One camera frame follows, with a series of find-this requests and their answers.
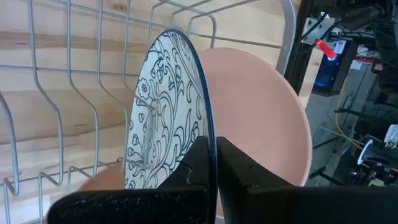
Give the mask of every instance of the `electronic equipment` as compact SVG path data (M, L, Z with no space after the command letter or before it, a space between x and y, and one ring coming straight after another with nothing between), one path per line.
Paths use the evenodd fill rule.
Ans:
M384 74L398 72L398 1L396 0L313 0L312 17L327 11L335 18L340 33L333 40L354 40L379 52Z
M342 53L334 59L324 55L312 92L322 96L339 94L357 49L358 43L346 42Z
M384 152L382 149L374 145L373 139L370 139L361 154L358 157L357 164L360 165L364 161L371 161L389 166L391 168L398 169L398 158L392 157Z

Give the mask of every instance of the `patterned plate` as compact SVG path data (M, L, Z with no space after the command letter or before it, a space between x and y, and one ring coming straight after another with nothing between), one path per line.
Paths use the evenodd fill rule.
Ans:
M149 49L137 84L127 150L134 163L126 166L125 188L157 188L196 137L207 136L215 152L214 133L198 55L183 32L167 30Z

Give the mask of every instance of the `pink bowl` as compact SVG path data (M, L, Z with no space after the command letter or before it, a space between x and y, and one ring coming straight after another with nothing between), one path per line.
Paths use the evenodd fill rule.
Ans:
M210 92L216 135L294 185L310 170L307 117L289 83L267 62L241 50L199 53Z

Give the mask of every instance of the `dish rack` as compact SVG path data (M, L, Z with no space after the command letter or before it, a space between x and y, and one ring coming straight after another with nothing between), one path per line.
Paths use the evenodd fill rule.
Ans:
M131 13L131 4L134 4L135 1L132 0L127 0L126 5L120 5L122 11L124 10L124 15L120 13L113 13L109 11L104 11L104 0L99 0L99 8L93 8L93 7L88 7L84 6L82 4L74 3L71 2L71 0L46 0L48 2L51 2L54 5L57 6L62 6L64 10L66 9L67 12L67 36L66 36L66 50L67 50L67 57L66 57L66 69L59 69L59 68L47 68L47 67L39 67L37 65L37 58L36 58L36 38L37 35L35 34L35 25L34 25L34 10L33 10L33 5L34 2L33 0L27 0L27 13L28 13L28 21L27 25L29 26L29 46L30 46L30 51L31 51L31 62L32 66L15 66L15 65L1 65L2 62L0 61L0 69L11 69L11 70L31 70L33 74L33 79L34 79L34 84L38 91L40 92L42 98L51 106L53 112L55 113L56 117L56 122L57 122L57 139L58 139L58 162L59 162L59 170L56 173L48 174L44 171L40 172L37 174L36 179L38 180L38 185L39 185L39 191L37 192L39 196L39 201L38 201L38 207L39 207L39 222L43 223L44 221L44 216L43 214L46 213L44 206L43 206L43 182L50 182L54 186L61 186L65 181L67 181L67 193L69 194L71 190L71 176L72 173L74 172L79 172L83 174L86 178L91 178L94 177L100 167L103 166L109 166L112 164L111 163L105 163L101 162L99 160L98 156L98 151L99 151L99 141L100 141L100 131L99 131L99 121L98 121L98 110L96 106L75 86L75 82L73 81L72 74L73 73L84 73L84 74L92 74L96 75L98 79L98 85L104 91L109 97L111 97L114 102L116 102L122 109L123 109L123 115L124 115L124 151L123 151L123 156L120 157L118 160L121 161L123 164L126 162L126 146L127 146L127 137L128 137L128 132L129 132L129 110L128 108L124 105L124 103L118 99L117 96L112 94L104 85L103 85L103 77L107 76L119 76L123 78L123 85L124 87L131 92L131 95L134 96L134 90L130 88L127 85L126 82L126 77L136 77L137 75L130 74L126 71L127 67L127 53L128 53L128 40L129 40L129 23L135 22L138 24L143 24L145 26L148 26L148 31L147 31L147 38L148 41L150 42L153 38L152 36L152 30L153 28L161 28L161 29L167 29L169 27L175 27L175 16L177 14L180 14L184 11L190 11L194 12L196 15L191 17L188 22L188 26L184 28L184 32L187 33L188 36L190 37L201 37L201 38L206 38L210 39L210 46L209 48L215 47L215 42L217 40L223 40L223 41L228 41L228 42L234 42L234 43L239 43L239 44L248 44L248 45L256 45L256 46L262 46L262 47L270 47L270 48L275 48L275 49L280 49L280 54L279 58L276 64L276 69L278 72L281 74L284 74L287 62L290 56L290 52L292 50L292 45L293 45L293 40L294 40L294 35L295 35L295 25L296 25L296 18L295 18L295 8L291 0L280 0L280 4L282 6L283 12L284 12L284 18L285 18L285 27L284 27L284 34L283 34L283 41L282 45L273 45L273 44L265 44L265 43L260 43L260 42L251 42L247 40L238 40L238 39L230 39L230 38L225 38L225 37L219 37L217 36L217 20L216 17L213 15L217 12L221 11L226 11L228 9L242 6L243 4L250 4L251 2L255 2L258 0L245 0L245 1L240 1L240 2L235 2L227 6L219 7L211 11L201 11L198 9L199 6L208 4L209 2L212 2L213 0L202 0L196 3L193 3L191 5L183 5L177 2L173 2L170 0L166 1L159 1L155 3L150 10L150 15L149 15L149 20L145 21L139 18L134 17L134 14ZM178 10L174 11L171 15L171 20L170 20L170 25L165 26L159 23L154 22L154 15L156 14L156 9L162 5L171 5L179 8ZM98 55L97 55L97 69L96 70L73 70L72 69L72 54L71 54L71 48L72 48L72 35L71 35L71 24L72 24L72 14L71 11L72 9L80 9L82 11L86 11L92 14L95 14L98 18L98 43L97 43L97 49L98 49ZM123 72L121 73L114 73L114 72L103 72L101 71L101 54L103 51L103 17L112 17L115 19L123 20L125 23L125 33L124 33L124 45L123 45L123 54L124 54L124 62L123 62ZM192 31L192 25L195 23L195 21L201 17L208 17L211 21L212 27L211 27L211 35L206 35L206 34L199 34L197 32ZM70 85L70 88L88 105L91 110L92 114L94 117L94 132L95 132L95 153L94 153L94 163L90 167L75 167L75 166L70 166L67 170L65 170L66 167L64 167L64 133L63 133L63 123L62 123L62 117L60 110L58 106L52 101L52 99L48 96L44 88L42 87L42 84L40 82L40 79L38 78L38 71L55 71L55 72L63 72L67 74L68 77L68 83ZM9 135L9 145L11 150L11 157L8 158L9 160L12 161L12 176L5 178L2 180L2 189L4 193L4 208L5 208L5 220L0 220L0 222L6 222L6 223L11 223L11 216L10 216L10 197L17 197L20 194L20 186L27 180L32 180L32 178L29 179L20 179L19 175L19 160L18 160L18 148L17 148L17 138L16 138L16 132L14 130L14 122L13 122L13 115L11 113L11 110L9 109L7 105L7 101L5 97L3 97L2 92L0 91L0 103L1 103L1 108L4 110L5 118L6 118L6 125L7 125L7 130L8 130L8 135Z

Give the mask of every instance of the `wooden surface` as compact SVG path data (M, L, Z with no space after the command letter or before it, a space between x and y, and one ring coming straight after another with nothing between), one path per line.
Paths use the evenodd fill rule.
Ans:
M131 16L148 21L149 12L156 0L133 1ZM175 1L193 4L194 0ZM238 0L212 1L198 8L210 11ZM74 4L98 8L97 0L73 0ZM13 66L32 66L26 0L0 1L0 64ZM154 22L168 25L170 14L177 7L163 5L156 9ZM124 16L125 0L104 0L104 10ZM183 12L175 17L175 24L186 29L188 19L196 15ZM281 44L284 31L284 16L278 0L253 2L244 6L214 14L217 20L219 37L241 39L267 44ZM36 56L39 68L66 69L66 10L62 4L44 0L34 0L34 25L36 34ZM103 16L103 49L101 54L102 72L123 72L124 19ZM127 73L139 74L148 40L148 26L130 22L127 51ZM202 17L194 21L192 31L211 35L209 18ZM94 12L72 9L72 70L97 69L97 31L98 18ZM154 27L151 40L163 31ZM208 49L210 39L191 36L197 50ZM245 50L275 66L279 56L278 49L258 47L217 40L215 47L232 47ZM303 106L309 96L313 74L317 67L315 54L312 58L312 70L300 93ZM91 108L71 88L65 72L38 71L39 82L43 89L58 106L64 132L65 170L68 166L90 166L94 153L94 119ZM123 78L116 75L102 75L103 85L131 112L133 95L125 88ZM94 74L73 73L72 80L76 87L96 107L99 114L100 157L103 162L115 161L123 151L124 114L122 107L108 96L98 84ZM137 77L127 77L127 85L134 90ZM0 69L0 90L12 113L17 135L20 179L33 178L44 170L58 172L58 138L54 110L44 100L33 80L32 70ZM0 178L11 177L11 151L8 130L3 111L0 111ZM67 177L63 187L54 187L44 181L44 208L56 201L66 192ZM73 189L77 189L85 180L80 174L72 178ZM37 180L21 183L18 197L11 197L13 223L26 223L38 217ZM2 194L0 196L0 222L4 220Z
M312 92L315 78L317 77L319 66L323 57L323 52L319 48L314 48L308 63L307 71L305 72L303 85L301 87L298 97L300 98L303 107L307 106Z

